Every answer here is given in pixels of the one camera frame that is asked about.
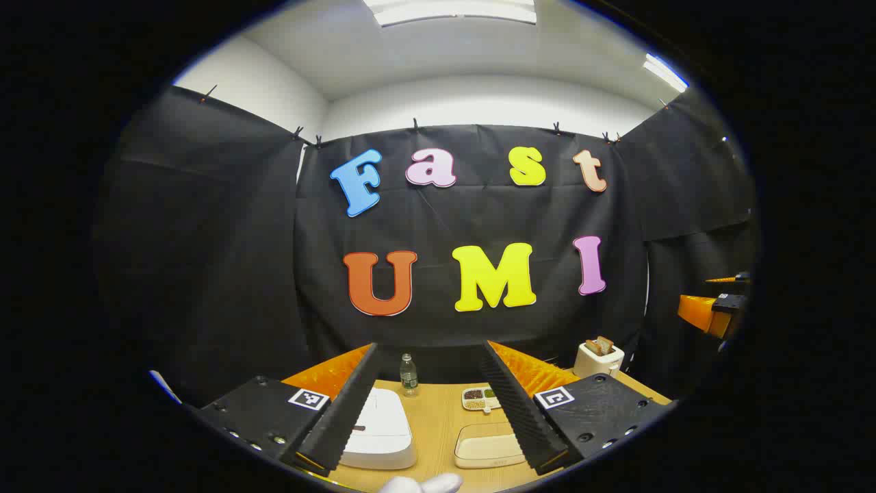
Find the pink letter i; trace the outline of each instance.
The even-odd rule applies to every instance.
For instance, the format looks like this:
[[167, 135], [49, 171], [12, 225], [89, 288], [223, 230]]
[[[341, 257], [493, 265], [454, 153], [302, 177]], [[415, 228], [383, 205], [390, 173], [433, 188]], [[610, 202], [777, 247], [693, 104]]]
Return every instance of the pink letter i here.
[[599, 255], [597, 255], [600, 241], [598, 236], [582, 236], [572, 242], [581, 254], [581, 287], [578, 288], [578, 294], [583, 297], [605, 289], [605, 281], [599, 273]]

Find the white wall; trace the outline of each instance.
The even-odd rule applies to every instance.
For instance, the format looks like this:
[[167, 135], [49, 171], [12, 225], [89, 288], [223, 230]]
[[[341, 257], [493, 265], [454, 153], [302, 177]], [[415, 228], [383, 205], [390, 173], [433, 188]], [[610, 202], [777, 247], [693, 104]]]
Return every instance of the white wall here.
[[174, 82], [210, 94], [313, 141], [328, 103], [313, 86], [261, 46], [243, 36], [220, 45]]
[[521, 125], [601, 137], [624, 135], [654, 111], [634, 101], [568, 82], [505, 75], [425, 79], [332, 102], [323, 140], [418, 125]]

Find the foam letter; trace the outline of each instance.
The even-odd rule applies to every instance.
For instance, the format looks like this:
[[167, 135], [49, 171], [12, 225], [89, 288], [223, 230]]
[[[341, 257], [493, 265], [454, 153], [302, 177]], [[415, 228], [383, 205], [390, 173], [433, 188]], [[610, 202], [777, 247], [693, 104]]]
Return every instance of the foam letter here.
[[605, 281], [599, 273], [597, 254], [600, 241], [598, 236], [582, 236], [572, 242], [581, 254], [581, 286], [578, 288], [578, 294], [583, 297], [605, 289]]
[[508, 153], [508, 161], [511, 162], [511, 179], [518, 185], [541, 185], [545, 182], [544, 167], [541, 162], [541, 153], [535, 147], [515, 147]]
[[[365, 188], [368, 183], [372, 187], [377, 187], [380, 184], [380, 175], [378, 171], [368, 163], [378, 163], [382, 159], [379, 152], [374, 149], [359, 154], [355, 158], [341, 166], [335, 168], [331, 172], [331, 179], [341, 183], [343, 194], [347, 196], [347, 202], [350, 207], [347, 208], [347, 215], [351, 218], [367, 211], [374, 206], [379, 200], [380, 195], [377, 192], [371, 192]], [[362, 166], [362, 174], [359, 174], [358, 167]]]
[[595, 192], [602, 192], [608, 187], [608, 183], [597, 176], [597, 168], [602, 166], [602, 163], [597, 158], [591, 156], [590, 151], [584, 150], [575, 154], [572, 161], [581, 166], [581, 174], [584, 176], [584, 183], [587, 183], [587, 188]]
[[490, 307], [496, 308], [498, 299], [508, 285], [505, 306], [526, 306], [535, 303], [535, 293], [529, 282], [529, 254], [533, 252], [528, 243], [512, 243], [505, 247], [498, 268], [493, 268], [480, 246], [460, 246], [453, 251], [459, 261], [462, 293], [456, 302], [456, 311], [478, 311], [484, 302], [477, 298], [477, 288], [484, 293]]
[[414, 185], [433, 184], [436, 187], [447, 188], [456, 183], [453, 174], [453, 154], [444, 149], [420, 149], [413, 153], [411, 159], [416, 161], [407, 167], [405, 177]]
[[343, 263], [347, 264], [350, 283], [350, 301], [365, 315], [391, 317], [407, 310], [413, 298], [411, 284], [411, 265], [417, 261], [414, 252], [392, 252], [386, 256], [395, 273], [395, 293], [388, 300], [374, 297], [371, 284], [371, 268], [378, 263], [375, 254], [364, 252], [346, 254]]

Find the white glove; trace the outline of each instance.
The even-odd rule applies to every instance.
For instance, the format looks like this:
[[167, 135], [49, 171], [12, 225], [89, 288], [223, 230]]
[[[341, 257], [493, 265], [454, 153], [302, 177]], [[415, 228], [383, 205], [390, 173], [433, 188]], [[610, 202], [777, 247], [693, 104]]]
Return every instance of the white glove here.
[[447, 473], [424, 482], [397, 475], [384, 484], [378, 493], [456, 493], [463, 486], [460, 475]]

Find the wooden table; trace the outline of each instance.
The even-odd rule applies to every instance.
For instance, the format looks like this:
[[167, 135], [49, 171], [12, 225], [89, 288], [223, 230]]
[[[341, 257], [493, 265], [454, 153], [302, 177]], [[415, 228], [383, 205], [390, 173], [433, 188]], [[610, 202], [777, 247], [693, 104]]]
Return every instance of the wooden table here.
[[[618, 372], [616, 378], [644, 396], [652, 397], [658, 404], [669, 403], [669, 400], [664, 396], [628, 375]], [[505, 417], [505, 411], [501, 408], [493, 410], [490, 414], [463, 409], [461, 401], [463, 390], [468, 387], [486, 385], [488, 385], [486, 382], [451, 385], [422, 383], [418, 396], [404, 397], [401, 383], [377, 380], [374, 382], [374, 387], [390, 389], [401, 396], [401, 403], [405, 408], [407, 421], [413, 433], [413, 446], [417, 451], [417, 462], [410, 468], [393, 471], [359, 469], [339, 465], [328, 476], [329, 480], [348, 488], [375, 493], [397, 475], [412, 477], [418, 482], [423, 482], [439, 474], [456, 473], [463, 477], [460, 493], [493, 493], [548, 476], [536, 475], [525, 461], [501, 468], [460, 469], [456, 466], [454, 450], [456, 449], [456, 439], [463, 426], [508, 421], [508, 418]]]

